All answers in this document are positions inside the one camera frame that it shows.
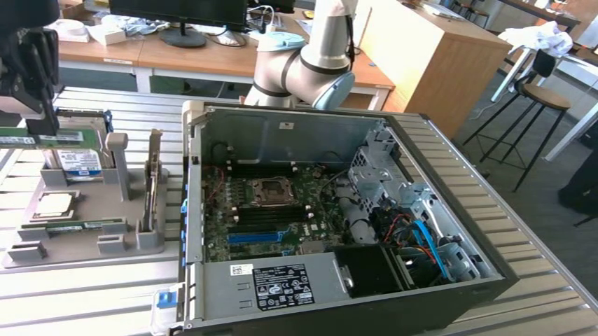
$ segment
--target chair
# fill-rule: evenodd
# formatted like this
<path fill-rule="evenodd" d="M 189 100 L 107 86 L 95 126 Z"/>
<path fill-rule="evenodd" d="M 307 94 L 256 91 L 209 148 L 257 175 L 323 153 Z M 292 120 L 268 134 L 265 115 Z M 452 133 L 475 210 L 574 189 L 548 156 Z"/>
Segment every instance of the chair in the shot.
<path fill-rule="evenodd" d="M 536 75 L 539 75 L 544 78 L 547 76 L 550 76 L 550 74 L 552 73 L 555 64 L 556 64 L 555 58 L 552 56 L 550 56 L 548 54 L 546 54 L 542 50 L 539 50 L 536 53 L 536 56 L 535 56 L 534 63 L 531 65 L 530 73 L 515 82 L 515 90 L 516 90 L 515 96 L 508 100 L 508 102 L 503 105 L 503 107 L 499 108 L 499 110 L 495 112 L 495 114 L 490 117 L 490 119 L 484 122 L 484 124 L 475 130 L 474 134 L 467 138 L 466 142 L 463 143 L 463 145 L 466 145 L 478 136 L 495 140 L 494 145 L 490 147 L 490 150 L 483 154 L 479 162 L 483 162 L 487 158 L 490 158 L 491 160 L 495 160 L 502 164 L 502 163 L 504 163 L 504 159 L 510 155 L 512 150 L 515 149 L 515 151 L 516 151 L 516 144 L 522 140 L 524 133 L 530 130 L 530 127 L 534 124 L 534 121 L 540 116 L 544 108 L 550 107 L 559 112 L 555 122 L 550 128 L 550 131 L 547 132 L 546 137 L 543 138 L 540 147 L 538 148 L 538 150 L 534 154 L 534 157 L 531 158 L 531 161 L 527 164 L 527 166 L 523 164 L 523 167 L 519 167 L 519 166 L 515 166 L 511 164 L 514 167 L 518 167 L 524 170 L 523 175 L 518 180 L 518 183 L 516 183 L 516 186 L 515 186 L 515 189 L 512 190 L 512 192 L 515 192 L 519 189 L 519 186 L 530 173 L 534 163 L 538 160 L 538 157 L 540 156 L 540 152 L 548 142 L 550 136 L 552 135 L 554 130 L 556 129 L 556 126 L 560 123 L 562 117 L 564 116 L 566 111 L 571 108 L 571 103 L 563 96 L 556 94 L 554 91 L 546 89 L 544 87 L 539 87 L 539 86 L 531 84 L 531 81 L 534 80 Z M 516 118 L 512 125 L 504 131 L 500 138 L 495 139 L 495 138 L 490 138 L 488 136 L 479 134 L 479 132 L 486 128 L 486 126 L 490 125 L 492 120 L 498 117 L 498 115 L 504 111 L 506 107 L 515 101 L 515 99 L 519 96 L 530 98 L 532 100 L 532 102 L 531 102 L 530 106 L 526 108 L 526 110 L 523 111 L 523 113 L 520 114 L 520 116 Z M 504 138 L 508 136 L 508 134 L 512 131 L 512 129 L 515 128 L 515 126 L 520 123 L 520 121 L 523 120 L 526 115 L 530 113 L 531 109 L 538 104 L 540 104 L 540 108 L 539 108 L 538 112 L 535 113 L 534 117 L 531 118 L 528 124 L 524 126 L 524 129 L 522 130 L 522 133 L 516 137 L 515 142 L 506 143 L 503 141 Z M 490 154 L 494 152 L 494 150 L 496 149 L 496 147 L 500 144 L 508 145 L 508 150 L 507 150 L 503 158 L 500 160 L 496 160 L 490 157 Z"/>

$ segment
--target slotted metal table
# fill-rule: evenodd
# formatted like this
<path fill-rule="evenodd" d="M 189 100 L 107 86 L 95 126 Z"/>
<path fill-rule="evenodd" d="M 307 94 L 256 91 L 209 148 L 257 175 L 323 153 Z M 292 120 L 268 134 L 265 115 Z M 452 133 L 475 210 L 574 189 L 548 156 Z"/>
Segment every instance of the slotted metal table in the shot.
<path fill-rule="evenodd" d="M 151 295 L 175 284 L 177 275 L 180 111 L 188 99 L 73 87 L 59 94 L 59 107 L 112 110 L 115 130 L 129 135 L 125 158 L 131 167 L 141 167 L 145 161 L 151 128 L 163 129 L 160 159 L 171 173 L 167 248 L 157 255 L 0 268 L 0 335 L 149 335 Z M 419 115 L 398 114 L 396 119 L 522 278 L 492 303 L 427 335 L 598 335 L 595 299 L 447 138 Z M 41 166 L 37 150 L 0 151 L 0 251 L 17 239 L 14 228 L 38 183 Z M 416 178 L 415 167 L 407 169 Z"/>

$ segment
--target table leg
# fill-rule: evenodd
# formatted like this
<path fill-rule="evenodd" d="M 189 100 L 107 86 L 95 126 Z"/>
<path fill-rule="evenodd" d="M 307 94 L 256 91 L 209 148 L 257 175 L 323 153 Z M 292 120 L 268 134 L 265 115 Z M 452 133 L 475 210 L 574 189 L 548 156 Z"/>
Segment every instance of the table leg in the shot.
<path fill-rule="evenodd" d="M 503 91 L 504 91 L 507 85 L 511 83 L 511 81 L 512 81 L 512 79 L 514 79 L 514 77 L 515 77 L 515 75 L 516 75 L 519 69 L 520 69 L 522 66 L 523 66 L 524 61 L 526 61 L 527 58 L 528 58 L 530 53 L 531 53 L 531 49 L 530 49 L 530 48 L 523 48 L 522 56 L 516 59 L 516 62 L 515 62 L 515 64 L 512 65 L 511 71 L 507 73 L 507 75 L 506 75 L 506 77 L 504 77 L 504 80 L 503 80 L 503 82 L 500 83 L 500 85 L 499 85 L 499 87 L 498 87 L 498 90 L 496 90 L 495 93 L 494 93 L 492 98 L 490 99 L 492 102 L 496 102 L 496 101 L 498 101 L 498 97 L 499 97 L 500 94 L 503 93 Z"/>
<path fill-rule="evenodd" d="M 368 110 L 382 111 L 382 107 L 386 102 L 386 98 L 388 97 L 388 89 L 378 89 L 372 96 L 372 100 L 370 101 L 370 105 L 367 106 Z"/>
<path fill-rule="evenodd" d="M 560 154 L 564 147 L 586 132 L 587 128 L 594 124 L 598 119 L 598 104 L 594 105 L 590 112 L 583 116 L 568 133 L 560 139 L 558 144 L 550 150 L 548 154 L 543 157 L 546 161 L 552 161 L 558 154 Z"/>
<path fill-rule="evenodd" d="M 151 81 L 153 71 L 149 68 L 135 68 L 135 79 L 137 81 L 137 92 L 151 93 Z"/>

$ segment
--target warning label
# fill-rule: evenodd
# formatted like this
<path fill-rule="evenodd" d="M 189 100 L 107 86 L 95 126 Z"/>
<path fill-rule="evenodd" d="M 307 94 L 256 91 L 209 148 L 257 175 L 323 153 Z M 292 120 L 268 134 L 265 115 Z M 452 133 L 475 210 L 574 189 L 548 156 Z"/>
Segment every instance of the warning label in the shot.
<path fill-rule="evenodd" d="M 260 310 L 315 303 L 304 264 L 253 268 L 253 283 Z"/>

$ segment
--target motherboard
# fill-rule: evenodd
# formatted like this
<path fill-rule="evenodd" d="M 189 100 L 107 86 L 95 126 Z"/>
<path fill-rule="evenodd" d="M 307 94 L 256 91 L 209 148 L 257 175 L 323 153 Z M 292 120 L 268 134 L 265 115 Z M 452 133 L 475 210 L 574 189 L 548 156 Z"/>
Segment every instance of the motherboard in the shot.
<path fill-rule="evenodd" d="M 209 262 L 321 253 L 348 238 L 320 164 L 204 168 Z"/>

